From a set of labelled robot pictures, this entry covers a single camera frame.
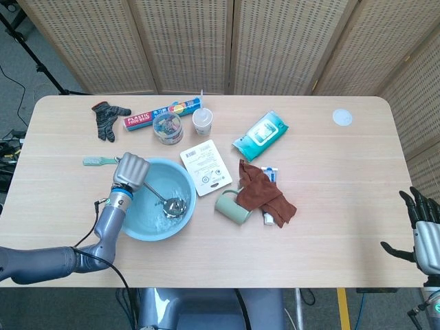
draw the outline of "black glove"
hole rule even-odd
[[[91,109],[96,112],[98,137],[103,141],[107,138],[110,142],[115,142],[113,123],[118,119],[118,116],[131,115],[131,110],[109,105],[106,101],[98,103]]]

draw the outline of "yellow stripe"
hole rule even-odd
[[[347,295],[345,294],[345,288],[338,288],[338,305],[339,305],[339,317],[341,319],[341,330],[350,330],[350,317],[349,308],[347,306]]]
[[[315,83],[313,84],[313,87],[311,88],[311,91],[315,90],[317,84],[318,84],[318,81],[315,81]]]

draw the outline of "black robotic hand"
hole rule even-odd
[[[96,112],[98,137],[103,141],[107,138],[110,142],[115,142],[113,123],[118,119],[118,116],[131,115],[131,110],[110,105],[105,101],[98,103],[91,109]]]
[[[414,234],[414,252],[395,250],[387,242],[380,244],[392,256],[416,263],[428,275],[425,286],[437,286],[440,283],[440,205],[424,197],[414,187],[410,187],[410,191],[414,199],[403,191],[399,191],[399,194],[408,208]]]

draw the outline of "mug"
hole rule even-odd
[[[215,209],[221,214],[227,216],[229,219],[233,220],[233,222],[242,225],[246,220],[248,220],[252,211],[246,210],[245,208],[237,204],[234,199],[226,196],[226,193],[233,193],[238,195],[239,192],[240,190],[232,189],[223,191],[215,202]]]

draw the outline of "robot finger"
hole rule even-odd
[[[428,215],[429,215],[429,221],[431,222],[437,222],[437,210],[435,208],[435,205],[433,204],[433,200],[429,198],[426,201],[426,205],[428,207]]]
[[[384,248],[392,256],[396,258],[404,259],[409,261],[410,263],[415,263],[414,254],[407,251],[396,250],[391,247],[387,242],[380,242],[380,245]]]
[[[428,203],[432,205],[432,208],[434,209],[434,216],[435,216],[435,223],[440,223],[440,205],[434,200],[429,198]]]
[[[405,201],[406,207],[408,208],[408,216],[410,217],[411,227],[415,229],[416,222],[421,220],[415,202],[413,198],[404,191],[399,191],[399,195]]]
[[[423,221],[430,221],[428,200],[416,188],[410,187],[410,191],[414,195],[414,200],[416,203],[417,211],[420,215],[420,219]]]

